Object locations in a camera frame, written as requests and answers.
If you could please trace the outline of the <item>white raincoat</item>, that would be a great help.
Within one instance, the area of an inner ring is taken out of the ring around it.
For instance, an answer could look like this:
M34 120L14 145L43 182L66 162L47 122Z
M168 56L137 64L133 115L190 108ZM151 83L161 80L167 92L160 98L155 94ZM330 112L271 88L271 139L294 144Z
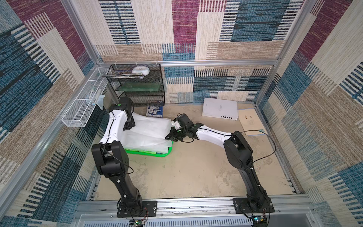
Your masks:
M168 118L146 117L134 113L135 126L123 132L121 144L125 149L166 154L172 141L166 140L172 124Z

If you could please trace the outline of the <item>green perforated plastic basket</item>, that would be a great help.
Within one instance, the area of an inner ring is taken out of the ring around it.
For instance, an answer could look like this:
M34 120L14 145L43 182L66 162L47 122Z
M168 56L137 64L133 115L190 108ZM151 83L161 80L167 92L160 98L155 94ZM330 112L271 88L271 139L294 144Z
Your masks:
M168 156L171 153L172 149L173 149L172 146L169 147L167 153L158 153L158 152L152 152L152 151L132 150L132 149L125 149L125 151L128 154L137 154L137 155L145 155L145 156L152 156L152 157L163 158L163 157Z

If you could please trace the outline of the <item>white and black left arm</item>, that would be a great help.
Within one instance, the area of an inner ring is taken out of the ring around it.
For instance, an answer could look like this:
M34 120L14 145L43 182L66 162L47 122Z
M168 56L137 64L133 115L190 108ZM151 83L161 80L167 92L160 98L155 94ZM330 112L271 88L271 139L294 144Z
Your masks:
M135 126L133 110L132 100L126 96L121 97L117 104L112 104L105 135L91 148L98 173L113 182L120 194L116 205L119 218L140 217L144 212L142 196L130 178L129 170L134 171L122 146L124 131Z

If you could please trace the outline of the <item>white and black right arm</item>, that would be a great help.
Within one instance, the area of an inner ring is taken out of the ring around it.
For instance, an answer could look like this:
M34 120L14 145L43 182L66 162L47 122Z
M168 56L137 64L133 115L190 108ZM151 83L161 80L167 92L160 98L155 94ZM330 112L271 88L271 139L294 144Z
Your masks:
M241 132L217 131L201 123L193 123L186 114L181 114L172 120L171 130L165 139L183 142L186 137L207 141L225 149L228 162L239 171L247 191L246 197L233 199L237 214L275 211L271 199L257 177L252 148Z

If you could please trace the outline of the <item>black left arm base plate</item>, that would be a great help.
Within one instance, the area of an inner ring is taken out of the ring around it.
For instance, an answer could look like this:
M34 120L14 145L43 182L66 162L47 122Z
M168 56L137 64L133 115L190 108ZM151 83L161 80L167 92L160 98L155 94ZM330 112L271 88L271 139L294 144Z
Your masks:
M157 214L157 201L120 202L117 205L118 218L155 217Z

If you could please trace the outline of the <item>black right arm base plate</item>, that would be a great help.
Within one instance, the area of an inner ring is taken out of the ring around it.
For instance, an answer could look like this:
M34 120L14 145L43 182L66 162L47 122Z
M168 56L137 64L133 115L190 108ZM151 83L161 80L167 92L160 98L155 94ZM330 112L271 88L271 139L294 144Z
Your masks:
M233 198L232 201L237 214L275 212L275 208L269 197L262 198L260 201L253 201L248 197Z

